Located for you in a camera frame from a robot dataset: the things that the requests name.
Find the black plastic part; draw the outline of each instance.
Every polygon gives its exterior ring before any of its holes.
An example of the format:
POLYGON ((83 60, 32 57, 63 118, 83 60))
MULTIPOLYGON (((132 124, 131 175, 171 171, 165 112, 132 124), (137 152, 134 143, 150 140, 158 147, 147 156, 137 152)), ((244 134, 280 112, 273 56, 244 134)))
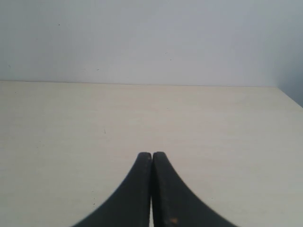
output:
POLYGON ((151 175, 155 227, 235 227, 191 192, 165 153, 153 154, 151 175))
POLYGON ((139 153, 117 190, 74 227, 148 227, 152 156, 139 153))

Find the white tabletop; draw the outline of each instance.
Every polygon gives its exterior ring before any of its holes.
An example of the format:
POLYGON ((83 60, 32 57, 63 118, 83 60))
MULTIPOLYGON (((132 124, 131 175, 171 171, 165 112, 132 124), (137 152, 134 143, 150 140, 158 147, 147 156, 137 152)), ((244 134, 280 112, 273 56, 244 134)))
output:
POLYGON ((0 82, 0 226, 71 226, 164 151, 234 224, 301 227, 302 148, 277 88, 0 82))

